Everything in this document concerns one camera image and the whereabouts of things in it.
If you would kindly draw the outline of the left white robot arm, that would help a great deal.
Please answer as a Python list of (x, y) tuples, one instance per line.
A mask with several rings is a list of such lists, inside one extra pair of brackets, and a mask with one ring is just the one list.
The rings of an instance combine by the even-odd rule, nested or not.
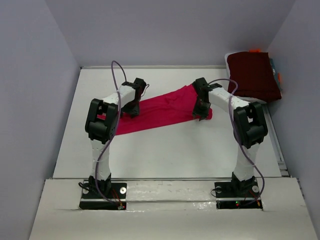
[(140, 114), (140, 100), (146, 86), (141, 78), (134, 82), (125, 81), (116, 92), (90, 102), (85, 132), (91, 142), (92, 170), (85, 188), (101, 198), (108, 196), (112, 188), (110, 144), (116, 135), (120, 117), (128, 114), (135, 118)]

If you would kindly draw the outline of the pink t-shirt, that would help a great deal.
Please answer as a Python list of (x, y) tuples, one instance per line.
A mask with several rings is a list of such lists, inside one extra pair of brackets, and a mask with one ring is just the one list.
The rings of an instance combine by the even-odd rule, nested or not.
[(192, 85), (140, 102), (140, 114), (125, 113), (119, 120), (117, 135), (179, 124), (194, 119), (192, 112), (197, 94)]

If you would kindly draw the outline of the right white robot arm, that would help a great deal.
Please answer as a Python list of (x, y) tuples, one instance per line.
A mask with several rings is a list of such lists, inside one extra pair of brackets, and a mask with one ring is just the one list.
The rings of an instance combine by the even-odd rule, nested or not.
[(268, 127), (262, 104), (249, 102), (225, 90), (217, 80), (207, 82), (201, 77), (192, 83), (196, 93), (196, 101), (192, 116), (199, 120), (208, 118), (212, 105), (229, 114), (233, 136), (238, 145), (235, 168), (231, 181), (219, 182), (215, 185), (218, 198), (244, 198), (253, 192), (258, 197), (261, 188), (258, 187), (255, 174), (256, 156), (260, 144), (268, 134)]

